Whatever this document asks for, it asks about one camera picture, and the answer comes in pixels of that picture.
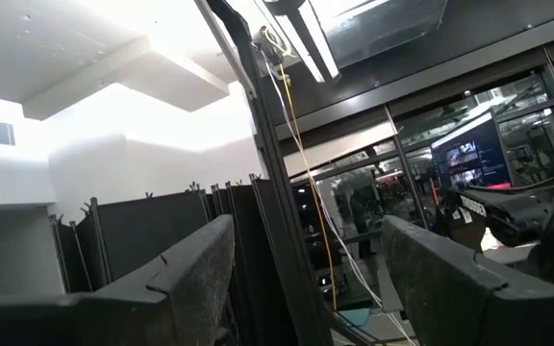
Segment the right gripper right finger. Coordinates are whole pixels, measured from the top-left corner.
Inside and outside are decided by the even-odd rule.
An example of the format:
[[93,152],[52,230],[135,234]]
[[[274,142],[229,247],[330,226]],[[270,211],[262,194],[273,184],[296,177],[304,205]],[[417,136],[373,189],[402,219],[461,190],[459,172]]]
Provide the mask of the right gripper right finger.
[[422,345],[554,346],[554,284],[396,216],[382,245]]

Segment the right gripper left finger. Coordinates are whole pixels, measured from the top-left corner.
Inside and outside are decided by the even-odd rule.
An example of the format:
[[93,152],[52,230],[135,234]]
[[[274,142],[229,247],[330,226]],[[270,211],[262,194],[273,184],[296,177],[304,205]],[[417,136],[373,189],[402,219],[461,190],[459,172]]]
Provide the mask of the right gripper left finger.
[[0,346],[214,346],[234,252],[222,214],[95,292],[0,296]]

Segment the person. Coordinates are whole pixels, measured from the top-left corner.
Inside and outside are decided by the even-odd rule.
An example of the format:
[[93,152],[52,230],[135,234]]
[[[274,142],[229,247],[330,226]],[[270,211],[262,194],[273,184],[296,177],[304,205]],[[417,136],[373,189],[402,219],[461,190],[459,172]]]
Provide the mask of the person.
[[[368,227],[365,220],[365,207],[361,203],[360,193],[358,190],[354,190],[350,197],[350,207],[352,211],[353,222],[357,232],[360,235],[368,232]],[[369,239],[359,242],[359,256],[362,259],[370,258],[375,255],[375,252],[371,250],[371,242]]]

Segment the lit monitor screen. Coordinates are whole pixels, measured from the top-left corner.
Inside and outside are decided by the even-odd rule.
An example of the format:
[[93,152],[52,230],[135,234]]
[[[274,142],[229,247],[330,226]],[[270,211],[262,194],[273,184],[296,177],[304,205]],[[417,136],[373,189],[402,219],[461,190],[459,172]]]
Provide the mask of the lit monitor screen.
[[488,111],[434,141],[431,154],[441,190],[455,185],[513,186],[505,152]]

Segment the long ceiling light fixture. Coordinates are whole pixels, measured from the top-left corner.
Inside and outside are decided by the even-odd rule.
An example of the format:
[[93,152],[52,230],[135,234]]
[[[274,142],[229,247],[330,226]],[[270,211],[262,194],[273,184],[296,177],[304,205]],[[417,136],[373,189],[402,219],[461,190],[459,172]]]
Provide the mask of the long ceiling light fixture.
[[340,75],[311,0],[260,0],[277,27],[319,83]]

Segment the black folding partition wall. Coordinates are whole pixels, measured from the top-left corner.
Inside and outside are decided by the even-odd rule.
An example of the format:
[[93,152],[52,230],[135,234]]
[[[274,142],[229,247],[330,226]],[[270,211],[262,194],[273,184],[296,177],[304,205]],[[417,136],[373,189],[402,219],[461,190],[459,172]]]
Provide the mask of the black folding partition wall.
[[222,214],[234,218],[235,263],[228,310],[238,346],[261,346],[262,299],[271,260],[261,212],[268,181],[153,196],[111,204],[88,203],[79,223],[51,218],[64,287],[92,292],[141,267]]

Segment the black vertical frame post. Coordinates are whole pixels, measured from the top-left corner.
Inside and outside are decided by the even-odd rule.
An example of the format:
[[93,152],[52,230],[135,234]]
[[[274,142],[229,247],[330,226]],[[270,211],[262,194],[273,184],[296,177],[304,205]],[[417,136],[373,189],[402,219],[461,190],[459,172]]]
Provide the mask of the black vertical frame post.
[[256,130],[255,142],[264,161],[265,179],[253,178],[264,227],[296,331],[298,346],[373,346],[353,333],[330,311],[318,290],[302,235],[300,219],[280,153],[268,100],[262,87],[252,38],[244,18],[227,0],[193,0],[241,82]]

